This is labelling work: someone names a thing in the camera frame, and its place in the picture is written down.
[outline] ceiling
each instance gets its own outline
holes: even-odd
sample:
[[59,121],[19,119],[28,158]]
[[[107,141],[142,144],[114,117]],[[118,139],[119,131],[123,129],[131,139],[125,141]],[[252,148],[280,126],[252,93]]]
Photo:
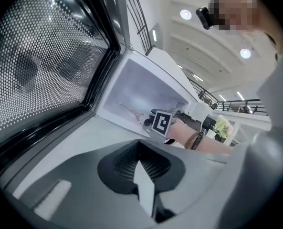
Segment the ceiling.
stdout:
[[[268,37],[259,31],[205,30],[195,10],[208,6],[210,0],[140,0],[148,28],[159,24],[163,50],[183,67],[186,76],[197,81],[214,95],[227,94],[229,100],[239,100],[237,91],[244,91],[246,99],[255,98],[259,83],[274,70],[276,50]],[[192,14],[184,20],[180,11]],[[252,52],[249,59],[240,56],[240,50]]]

